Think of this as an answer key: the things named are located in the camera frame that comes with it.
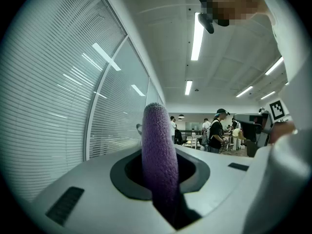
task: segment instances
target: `white wall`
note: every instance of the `white wall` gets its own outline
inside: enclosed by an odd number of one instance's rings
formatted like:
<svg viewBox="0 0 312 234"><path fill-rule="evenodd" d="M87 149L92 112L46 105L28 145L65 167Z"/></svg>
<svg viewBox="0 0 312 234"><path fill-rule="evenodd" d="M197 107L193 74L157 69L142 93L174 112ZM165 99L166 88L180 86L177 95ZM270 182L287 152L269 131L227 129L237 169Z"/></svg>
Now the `white wall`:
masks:
<svg viewBox="0 0 312 234"><path fill-rule="evenodd" d="M254 114L259 110L259 103L246 98L212 91L191 91L189 96L184 91L172 90L166 93L167 110L172 113L206 113L215 114L223 108L231 114Z"/></svg>
<svg viewBox="0 0 312 234"><path fill-rule="evenodd" d="M140 55L161 100L165 104L165 96L161 88L159 79L156 75L154 64L149 57L149 53L145 48L140 32L138 31L138 28L136 27L134 20L130 15L127 5L124 3L123 0L108 0L108 2L110 3L117 17L119 18L121 24L125 28L136 50L138 51L138 54Z"/></svg>
<svg viewBox="0 0 312 234"><path fill-rule="evenodd" d="M185 121L176 120L175 123L179 130L185 130Z"/></svg>

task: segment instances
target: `window blinds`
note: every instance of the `window blinds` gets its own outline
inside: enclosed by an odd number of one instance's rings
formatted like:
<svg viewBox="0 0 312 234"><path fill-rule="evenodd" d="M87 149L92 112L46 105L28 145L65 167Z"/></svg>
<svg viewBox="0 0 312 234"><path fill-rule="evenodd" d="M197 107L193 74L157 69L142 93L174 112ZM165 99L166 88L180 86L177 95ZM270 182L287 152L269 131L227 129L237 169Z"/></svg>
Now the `window blinds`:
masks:
<svg viewBox="0 0 312 234"><path fill-rule="evenodd" d="M15 16L0 49L0 158L15 193L31 200L82 162L89 106L108 65L92 45L112 57L124 38L101 0L28 0ZM135 98L113 70L109 77L114 89L124 88L122 110L138 121L142 108L129 100L144 97ZM133 83L146 92L145 83ZM110 99L115 93L109 85L104 91ZM118 131L132 126L126 115L115 116Z"/></svg>
<svg viewBox="0 0 312 234"><path fill-rule="evenodd" d="M130 41L118 52L100 89L90 133L87 157L93 158L140 145L136 125L142 124L149 77Z"/></svg>

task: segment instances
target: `table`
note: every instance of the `table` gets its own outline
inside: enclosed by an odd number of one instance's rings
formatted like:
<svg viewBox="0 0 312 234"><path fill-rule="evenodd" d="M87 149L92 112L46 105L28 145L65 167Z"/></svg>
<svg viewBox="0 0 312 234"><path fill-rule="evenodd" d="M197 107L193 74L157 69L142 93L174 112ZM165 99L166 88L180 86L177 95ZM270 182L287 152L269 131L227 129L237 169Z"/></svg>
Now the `table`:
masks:
<svg viewBox="0 0 312 234"><path fill-rule="evenodd" d="M193 139L195 139L195 150L197 150L197 140L202 138L202 135L192 135L191 147L193 147Z"/></svg>
<svg viewBox="0 0 312 234"><path fill-rule="evenodd" d="M222 137L225 137L228 139L228 144L226 145L226 150L229 148L229 146L232 146L233 144L231 144L231 138L233 138L233 136L230 135L223 135Z"/></svg>

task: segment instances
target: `person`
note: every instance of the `person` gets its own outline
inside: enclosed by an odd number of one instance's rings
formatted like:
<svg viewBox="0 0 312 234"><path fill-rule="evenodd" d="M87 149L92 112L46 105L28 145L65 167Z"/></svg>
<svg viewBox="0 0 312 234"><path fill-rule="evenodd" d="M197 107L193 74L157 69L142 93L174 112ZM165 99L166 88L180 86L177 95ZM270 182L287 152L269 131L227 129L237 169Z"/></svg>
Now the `person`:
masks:
<svg viewBox="0 0 312 234"><path fill-rule="evenodd" d="M204 118L204 123L202 124L201 133L203 134L209 127L211 123L208 121L207 118Z"/></svg>
<svg viewBox="0 0 312 234"><path fill-rule="evenodd" d="M236 129L239 129L239 131L236 131L237 135L235 136L233 133L234 133L234 130L236 130ZM241 129L240 123L237 122L234 118L232 118L231 130L232 130L232 134L233 134L233 149L232 149L232 151L238 151L240 144L241 144L241 140L243 138L238 138L237 136L238 136L238 133L242 131L242 129Z"/></svg>
<svg viewBox="0 0 312 234"><path fill-rule="evenodd" d="M176 124L174 122L175 121L175 117L171 116L170 120L171 120L171 122L170 122L171 137L172 137L173 143L175 143L175 135L176 135L176 129L177 129Z"/></svg>
<svg viewBox="0 0 312 234"><path fill-rule="evenodd" d="M216 112L210 127L208 152L218 154L221 146L224 144L221 121L226 119L226 116L227 112L223 108L218 109Z"/></svg>
<svg viewBox="0 0 312 234"><path fill-rule="evenodd" d="M284 58L288 81L298 73L310 54L310 37L307 31L302 29L300 18L286 0L200 0L200 2L206 13L222 26L231 24L232 20L251 19L256 14L268 16L279 52ZM290 121L275 124L270 134L270 143L294 130L294 123Z"/></svg>
<svg viewBox="0 0 312 234"><path fill-rule="evenodd" d="M204 118L204 123L202 124L201 133L203 134L201 140L201 151L208 151L208 143L209 143L209 131L210 131L211 123L208 121L207 118Z"/></svg>

